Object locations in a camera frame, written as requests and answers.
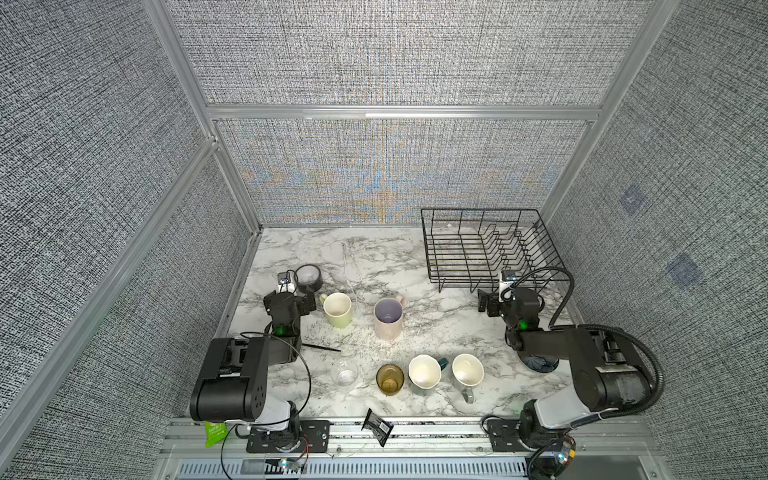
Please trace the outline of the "light green ceramic mug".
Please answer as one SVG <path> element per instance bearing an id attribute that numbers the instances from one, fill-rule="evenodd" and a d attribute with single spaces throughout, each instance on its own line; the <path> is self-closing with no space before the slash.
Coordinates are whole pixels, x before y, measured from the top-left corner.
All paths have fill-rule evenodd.
<path id="1" fill-rule="evenodd" d="M 352 300 L 341 292 L 321 294 L 320 302 L 328 323 L 334 328 L 344 329 L 352 322 Z"/>

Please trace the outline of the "clear glass cup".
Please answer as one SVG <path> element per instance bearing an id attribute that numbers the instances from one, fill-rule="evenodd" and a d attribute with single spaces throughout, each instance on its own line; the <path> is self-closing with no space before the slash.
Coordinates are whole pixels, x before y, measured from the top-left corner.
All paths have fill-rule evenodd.
<path id="1" fill-rule="evenodd" d="M 358 365 L 354 359 L 339 359 L 332 364 L 331 378 L 338 386 L 353 385 L 358 375 Z"/>

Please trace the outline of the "pink ceramic mug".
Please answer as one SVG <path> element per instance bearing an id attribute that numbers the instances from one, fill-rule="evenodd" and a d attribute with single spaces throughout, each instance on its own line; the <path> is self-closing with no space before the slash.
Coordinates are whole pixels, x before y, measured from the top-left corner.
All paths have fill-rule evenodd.
<path id="1" fill-rule="evenodd" d="M 374 306 L 374 333 L 382 340 L 396 340 L 403 330 L 405 299 L 401 294 L 382 298 Z"/>

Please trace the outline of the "teal mug white inside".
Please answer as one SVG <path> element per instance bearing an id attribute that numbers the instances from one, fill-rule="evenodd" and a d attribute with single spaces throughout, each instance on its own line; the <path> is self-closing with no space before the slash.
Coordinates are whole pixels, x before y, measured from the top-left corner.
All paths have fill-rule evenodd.
<path id="1" fill-rule="evenodd" d="M 408 378 L 417 395 L 428 395 L 442 379 L 442 372 L 449 362 L 446 358 L 436 359 L 427 354 L 414 357 L 408 365 Z"/>

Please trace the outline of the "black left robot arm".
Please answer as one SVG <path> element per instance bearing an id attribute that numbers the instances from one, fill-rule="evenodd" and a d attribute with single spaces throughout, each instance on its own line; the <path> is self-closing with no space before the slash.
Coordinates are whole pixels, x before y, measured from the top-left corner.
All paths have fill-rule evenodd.
<path id="1" fill-rule="evenodd" d="M 249 453 L 307 454 L 303 409 L 268 391 L 271 366 L 303 361 L 301 318 L 316 310 L 312 293 L 274 291 L 264 298 L 271 327 L 213 339 L 190 397 L 195 421 L 244 425 Z"/>

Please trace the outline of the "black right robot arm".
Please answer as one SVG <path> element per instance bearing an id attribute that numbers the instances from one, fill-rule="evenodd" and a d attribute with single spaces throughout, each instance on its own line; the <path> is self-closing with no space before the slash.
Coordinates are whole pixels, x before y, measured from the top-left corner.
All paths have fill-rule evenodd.
<path id="1" fill-rule="evenodd" d="M 542 301 L 527 287 L 478 292 L 478 311 L 505 323 L 505 343 L 530 370 L 551 373 L 566 361 L 572 383 L 524 404 L 518 441 L 532 450 L 606 418 L 639 414 L 665 387 L 660 361 L 638 338 L 599 324 L 540 326 Z"/>

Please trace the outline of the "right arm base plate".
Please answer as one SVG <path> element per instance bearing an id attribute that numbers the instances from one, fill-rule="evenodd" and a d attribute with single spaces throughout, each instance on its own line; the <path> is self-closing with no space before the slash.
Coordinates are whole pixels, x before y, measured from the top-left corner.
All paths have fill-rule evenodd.
<path id="1" fill-rule="evenodd" d="M 491 417 L 482 423 L 491 449 L 495 453 L 534 453 L 537 448 L 527 446 L 519 436 L 517 419 Z"/>

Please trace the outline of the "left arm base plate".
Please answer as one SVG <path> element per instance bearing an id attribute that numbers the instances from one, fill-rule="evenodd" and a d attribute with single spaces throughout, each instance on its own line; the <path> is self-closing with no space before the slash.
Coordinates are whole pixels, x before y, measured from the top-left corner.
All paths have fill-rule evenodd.
<path id="1" fill-rule="evenodd" d="M 331 423 L 325 420 L 292 420 L 285 430 L 252 428 L 246 444 L 251 454 L 326 453 Z"/>

